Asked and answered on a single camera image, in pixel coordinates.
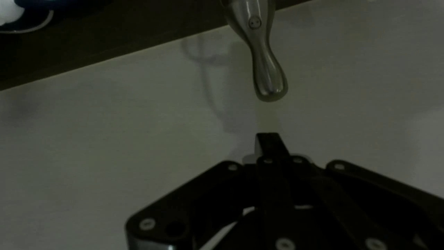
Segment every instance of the screw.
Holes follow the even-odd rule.
[[[335,168],[339,169],[339,171],[344,171],[346,165],[344,164],[335,164]]]
[[[272,158],[264,158],[264,162],[265,164],[274,164],[274,159]]]
[[[295,205],[296,209],[314,209],[315,207],[311,204]]]
[[[154,218],[146,218],[141,221],[139,228],[142,230],[153,230],[156,228],[156,219]]]
[[[293,158],[293,162],[303,164],[304,161],[303,161],[303,158],[297,157],[297,158]]]
[[[293,240],[290,240],[288,237],[279,237],[276,240],[276,248],[278,250],[296,250],[296,246],[295,246]]]
[[[387,244],[383,240],[376,237],[368,237],[365,240],[365,244],[369,250],[387,250]]]
[[[258,29],[258,28],[261,28],[263,26],[263,19],[260,18],[260,16],[252,16],[250,19],[249,19],[249,26],[250,26],[250,29]]]
[[[229,165],[228,169],[229,169],[229,171],[238,171],[239,166],[238,166],[238,165]]]

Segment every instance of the dark background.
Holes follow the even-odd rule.
[[[82,0],[39,32],[0,34],[0,90],[225,23],[218,0]]]

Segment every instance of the white wire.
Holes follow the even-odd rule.
[[[31,33],[31,32],[39,30],[39,29],[45,28],[46,25],[49,25],[52,22],[53,16],[54,16],[54,11],[49,11],[46,19],[36,26],[32,26],[30,29],[20,29],[20,30],[0,30],[0,33],[11,33],[11,34]]]

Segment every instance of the white table surface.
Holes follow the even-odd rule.
[[[443,25],[444,0],[279,11],[290,93],[272,104],[227,26],[0,91],[0,248],[125,250],[134,212],[257,132],[444,197]]]

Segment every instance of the black mechanical part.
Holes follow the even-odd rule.
[[[256,155],[224,161],[135,214],[129,248],[197,250],[233,222],[217,250],[444,248],[437,196],[347,161],[322,169],[290,155],[278,133],[258,133]]]

